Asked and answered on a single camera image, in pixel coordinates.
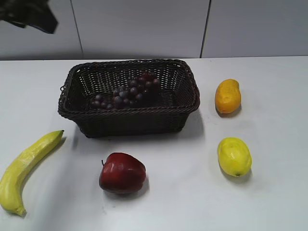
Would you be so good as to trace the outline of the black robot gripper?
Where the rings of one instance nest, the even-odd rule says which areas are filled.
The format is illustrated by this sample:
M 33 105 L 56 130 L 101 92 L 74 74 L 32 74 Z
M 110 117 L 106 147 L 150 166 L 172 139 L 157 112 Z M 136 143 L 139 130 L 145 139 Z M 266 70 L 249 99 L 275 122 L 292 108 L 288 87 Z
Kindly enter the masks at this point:
M 53 34 L 58 21 L 48 0 L 0 0 L 0 19 L 19 28 L 31 26 Z

